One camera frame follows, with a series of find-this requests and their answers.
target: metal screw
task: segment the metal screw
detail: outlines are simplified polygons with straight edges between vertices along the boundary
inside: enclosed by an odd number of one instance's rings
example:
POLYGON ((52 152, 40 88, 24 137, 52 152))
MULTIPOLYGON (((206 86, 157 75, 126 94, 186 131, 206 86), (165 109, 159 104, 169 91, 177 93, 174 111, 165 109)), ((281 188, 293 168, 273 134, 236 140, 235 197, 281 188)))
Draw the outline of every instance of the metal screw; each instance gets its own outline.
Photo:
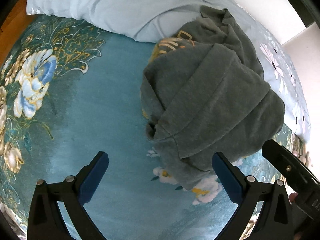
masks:
POLYGON ((74 180, 75 180, 75 176, 70 175, 66 177, 66 182, 73 182, 74 180))
POLYGON ((278 179, 278 180, 277 180, 277 184, 278 184, 279 186, 282 186, 282 185, 283 185, 283 181, 280 180, 280 179, 278 179))
POLYGON ((247 180, 248 180, 249 182, 255 182, 256 179, 254 178, 254 176, 251 176, 251 175, 250 175, 250 176, 247 177, 247 180))
POLYGON ((40 186, 40 185, 42 185, 42 184, 43 184, 43 182, 44 182, 44 180, 43 180, 43 179, 38 179, 38 180, 37 180, 37 185, 38 185, 38 186, 40 186))

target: hand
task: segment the hand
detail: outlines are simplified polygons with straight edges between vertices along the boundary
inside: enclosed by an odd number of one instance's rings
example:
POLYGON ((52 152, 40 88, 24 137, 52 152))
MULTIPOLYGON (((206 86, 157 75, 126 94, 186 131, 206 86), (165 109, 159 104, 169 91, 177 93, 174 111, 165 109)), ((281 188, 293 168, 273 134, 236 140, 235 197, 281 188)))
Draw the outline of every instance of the hand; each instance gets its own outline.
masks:
MULTIPOLYGON (((289 201, 294 203, 295 198, 297 197, 298 193, 291 193, 289 196, 289 201)), ((299 240, 302 237, 303 232, 298 232, 294 235, 293 240, 299 240)))

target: gray cloth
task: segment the gray cloth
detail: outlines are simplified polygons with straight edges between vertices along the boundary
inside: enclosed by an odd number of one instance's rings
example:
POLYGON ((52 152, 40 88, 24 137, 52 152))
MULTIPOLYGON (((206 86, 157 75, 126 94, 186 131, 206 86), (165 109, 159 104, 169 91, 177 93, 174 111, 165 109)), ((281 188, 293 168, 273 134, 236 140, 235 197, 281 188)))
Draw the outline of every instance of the gray cloth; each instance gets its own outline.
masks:
POLYGON ((215 152, 249 156, 284 123, 284 103, 229 11, 202 6, 201 15, 159 43, 141 85, 147 136, 185 189, 213 173, 215 152))

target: wooden floor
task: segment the wooden floor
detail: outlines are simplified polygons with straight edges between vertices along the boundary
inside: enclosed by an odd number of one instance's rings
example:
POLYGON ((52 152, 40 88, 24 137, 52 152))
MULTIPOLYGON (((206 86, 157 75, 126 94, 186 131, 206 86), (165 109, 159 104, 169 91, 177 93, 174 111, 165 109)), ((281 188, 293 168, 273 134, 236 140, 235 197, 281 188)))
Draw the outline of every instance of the wooden floor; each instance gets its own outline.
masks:
POLYGON ((0 66, 3 64, 13 44, 36 15, 26 14, 27 0, 19 0, 0 28, 0 66))

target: floral bedsheet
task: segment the floral bedsheet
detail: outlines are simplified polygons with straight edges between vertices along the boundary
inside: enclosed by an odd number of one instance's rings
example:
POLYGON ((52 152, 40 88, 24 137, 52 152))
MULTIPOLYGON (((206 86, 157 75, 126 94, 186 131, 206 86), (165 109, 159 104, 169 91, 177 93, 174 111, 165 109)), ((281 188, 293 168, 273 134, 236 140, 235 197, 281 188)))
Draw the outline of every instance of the floral bedsheet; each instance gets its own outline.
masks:
POLYGON ((285 104, 284 123, 307 143, 311 132, 310 118, 302 85, 290 56, 262 24, 241 5, 237 6, 243 9, 242 12, 234 7, 228 9, 253 43, 264 70, 264 80, 285 104))
MULTIPOLYGON (((109 168, 85 208, 107 239, 214 239, 232 216, 217 176, 184 190, 145 138, 139 91, 153 47, 55 16, 16 42, 0 69, 0 202, 20 230, 38 179, 62 181, 101 150, 109 168)), ((302 155, 287 125, 274 139, 302 155)), ((261 152, 234 164, 260 181, 281 178, 261 152)))

